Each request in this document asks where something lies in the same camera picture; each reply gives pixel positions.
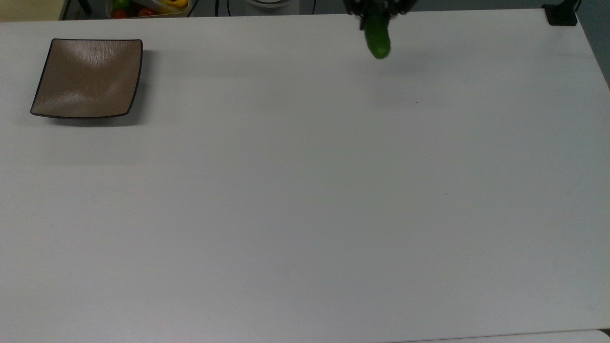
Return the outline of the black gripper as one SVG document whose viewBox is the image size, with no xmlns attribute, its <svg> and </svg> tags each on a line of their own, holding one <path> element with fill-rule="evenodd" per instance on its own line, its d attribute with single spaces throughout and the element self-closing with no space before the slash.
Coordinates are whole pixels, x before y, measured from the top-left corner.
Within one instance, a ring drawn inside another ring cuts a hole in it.
<svg viewBox="0 0 610 343">
<path fill-rule="evenodd" d="M 388 17 L 405 15 L 411 11 L 417 0 L 344 0 L 345 10 L 350 15 L 358 16 L 359 30 L 364 31 L 368 18 L 373 15 Z"/>
</svg>

